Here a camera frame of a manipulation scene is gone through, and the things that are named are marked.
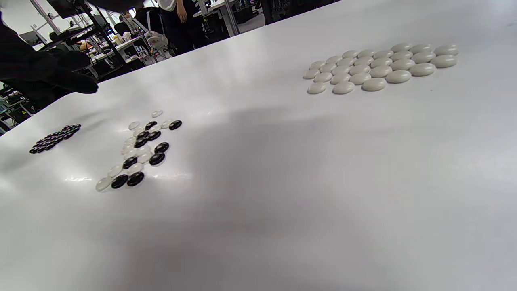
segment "person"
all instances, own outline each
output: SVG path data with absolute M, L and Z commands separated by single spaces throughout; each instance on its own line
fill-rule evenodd
M 160 8 L 156 7 L 144 7 L 143 4 L 140 4 L 135 7 L 136 14 L 134 18 L 138 20 L 145 28 L 148 30 L 157 32 L 159 34 L 165 35 L 163 31 L 163 25 L 160 16 Z M 147 13 L 149 13 L 149 18 L 151 22 L 151 28 L 147 27 Z
M 131 30 L 129 29 L 129 26 L 124 22 L 124 16 L 122 16 L 122 15 L 119 16 L 118 20 L 120 22 L 113 26 L 113 28 L 115 29 L 117 34 L 120 34 L 122 36 L 122 35 L 124 35 L 124 32 L 131 33 Z
M 201 27 L 202 18 L 194 17 L 199 10 L 192 0 L 158 0 L 165 35 L 173 43 L 177 55 L 207 45 Z

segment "gloved hand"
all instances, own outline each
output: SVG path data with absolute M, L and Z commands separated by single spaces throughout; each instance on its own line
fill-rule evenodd
M 43 81 L 74 92 L 90 94 L 97 91 L 94 78 L 67 69 L 62 65 L 63 61 L 48 52 L 34 51 L 15 31 L 3 24 L 1 17 L 0 12 L 0 81 Z

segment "desk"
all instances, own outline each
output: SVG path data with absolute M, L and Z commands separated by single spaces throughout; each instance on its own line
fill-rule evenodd
M 131 39 L 131 40 L 129 40 L 129 41 L 125 42 L 125 43 L 122 43 L 122 44 L 120 44 L 120 45 L 115 47 L 115 49 L 117 49 L 117 51 L 122 52 L 121 55 L 122 55 L 122 57 L 124 57 L 124 60 L 126 60 L 126 63 L 129 63 L 131 61 L 127 58 L 126 54 L 123 53 L 124 49 L 130 47 L 131 45 L 133 45 L 133 43 L 135 41 L 137 41 L 137 40 L 139 40 L 141 38 L 143 38 L 143 36 L 141 36 L 141 35 L 137 36 L 137 37 L 135 37 L 135 38 L 133 38 L 133 39 Z M 110 52 L 107 55 L 105 53 L 100 53 L 98 55 L 95 55 L 94 59 L 95 59 L 95 61 L 100 61 L 100 60 L 105 59 L 108 55 L 112 55 L 112 54 L 113 54 L 113 52 Z
M 0 289 L 516 290 L 516 19 L 514 2 L 342 1 L 61 98 L 0 138 Z M 306 93 L 312 62 L 406 41 L 455 43 L 459 63 Z M 97 193 L 157 109 L 183 120 L 151 143 L 171 144 L 163 165 Z
M 232 7 L 237 0 L 227 0 L 230 4 L 230 7 Z M 230 36 L 235 36 L 239 34 L 239 28 L 237 26 L 237 22 L 235 21 L 235 18 L 232 17 L 233 15 L 230 15 L 230 13 L 233 13 L 232 11 L 228 11 L 226 8 L 226 5 L 224 4 L 224 0 L 217 0 L 214 2 L 209 8 L 208 8 L 208 14 L 210 13 L 219 13 L 219 15 L 223 18 L 224 24 L 226 25 L 226 29 L 228 30 L 228 33 Z M 199 11 L 196 14 L 194 14 L 194 17 L 198 17 L 202 15 L 202 12 Z

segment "black glove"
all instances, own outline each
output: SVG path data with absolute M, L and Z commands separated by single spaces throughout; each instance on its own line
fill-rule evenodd
M 0 81 L 43 81 L 74 92 L 89 94 L 97 91 L 94 78 L 71 71 L 87 66 L 90 63 L 88 56 L 77 52 L 57 58 L 48 52 L 36 52 L 15 31 L 5 26 L 1 17 L 0 12 Z

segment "black go stone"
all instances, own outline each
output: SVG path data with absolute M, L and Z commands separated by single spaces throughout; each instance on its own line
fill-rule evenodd
M 147 123 L 147 124 L 145 125 L 145 129 L 146 129 L 146 130 L 149 130 L 149 129 L 151 129 L 151 127 L 153 127 L 153 126 L 155 126 L 155 125 L 157 125 L 157 124 L 158 124 L 158 122 L 156 122 L 156 121 L 154 121 L 154 120 L 153 120 L 153 121 L 151 121 L 151 122 L 149 122 L 149 123 Z
M 122 164 L 122 169 L 129 169 L 132 165 L 136 164 L 138 162 L 138 158 L 135 156 L 130 157 L 129 159 L 125 160 Z
M 162 142 L 161 144 L 155 147 L 155 153 L 164 153 L 169 149 L 168 142 Z
M 118 176 L 117 178 L 113 179 L 113 182 L 111 182 L 111 188 L 117 189 L 117 188 L 124 186 L 124 184 L 126 184 L 128 179 L 129 179 L 129 177 L 126 174 L 122 174 L 122 175 Z
M 140 182 L 144 179 L 144 177 L 145 177 L 145 175 L 142 172 L 134 173 L 133 175 L 131 175 L 129 177 L 128 186 L 133 187 L 133 186 L 140 184 Z
M 138 148 L 143 147 L 146 143 L 147 143 L 147 139 L 145 139 L 145 138 L 139 138 L 139 139 L 137 139 L 137 140 L 134 142 L 134 147 L 138 149 Z
M 152 132 L 149 134 L 149 136 L 147 137 L 147 140 L 155 140 L 157 138 L 159 138 L 161 136 L 161 131 L 157 130 L 155 132 Z
M 147 130 L 144 130 L 143 132 L 139 133 L 136 138 L 147 138 L 149 136 L 149 132 Z
M 157 164 L 161 163 L 165 159 L 164 153 L 156 153 L 149 159 L 149 164 L 151 166 L 156 166 Z
M 180 127 L 182 124 L 183 124 L 183 122 L 181 120 L 176 120 L 173 123 L 171 123 L 171 125 L 169 125 L 169 129 L 170 130 L 178 129 L 178 127 Z
M 45 147 L 45 150 L 48 151 L 49 149 L 53 148 L 55 146 L 55 144 L 52 142 L 52 143 L 49 143 L 47 144 L 47 146 Z

